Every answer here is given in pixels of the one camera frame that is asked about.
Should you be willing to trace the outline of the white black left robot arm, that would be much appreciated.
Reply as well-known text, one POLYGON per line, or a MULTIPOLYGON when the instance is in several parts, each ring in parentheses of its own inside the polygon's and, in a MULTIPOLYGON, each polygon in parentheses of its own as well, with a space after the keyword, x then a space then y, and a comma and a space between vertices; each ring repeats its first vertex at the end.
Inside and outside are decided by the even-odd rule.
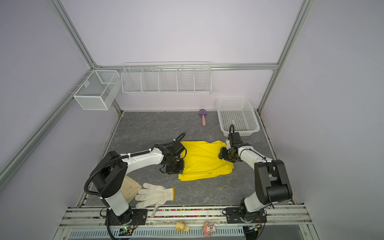
POLYGON ((172 142, 155 145, 146 151, 126 155, 111 151, 105 155, 87 179, 84 192, 99 197, 105 204, 107 225, 112 221, 117 225, 130 224, 136 217, 122 190, 128 173, 152 165, 162 165, 160 171, 168 175, 183 172, 187 155, 182 144, 185 135, 182 133, 172 142))

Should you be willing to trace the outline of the yellow trousers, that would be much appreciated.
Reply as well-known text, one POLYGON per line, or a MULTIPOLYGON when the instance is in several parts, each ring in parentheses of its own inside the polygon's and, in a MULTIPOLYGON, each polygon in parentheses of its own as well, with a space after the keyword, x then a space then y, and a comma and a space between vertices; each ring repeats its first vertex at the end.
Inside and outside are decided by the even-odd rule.
POLYGON ((182 144, 186 150, 181 155, 185 166, 183 172, 179 174, 180 181, 210 179, 233 172, 234 164, 219 158, 220 150, 227 147, 226 143, 183 141, 182 144))

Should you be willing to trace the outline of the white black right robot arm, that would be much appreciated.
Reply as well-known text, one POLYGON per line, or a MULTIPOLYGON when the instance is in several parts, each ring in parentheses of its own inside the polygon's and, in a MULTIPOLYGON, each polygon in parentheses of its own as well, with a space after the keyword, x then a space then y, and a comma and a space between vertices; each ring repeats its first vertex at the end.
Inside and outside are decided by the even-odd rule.
POLYGON ((254 170, 255 191, 241 200, 238 218, 245 223, 263 223, 265 208, 274 203, 291 200, 291 188, 285 164, 256 151, 241 140, 235 126, 230 125, 227 146, 221 148, 219 158, 231 163, 244 162, 254 170))

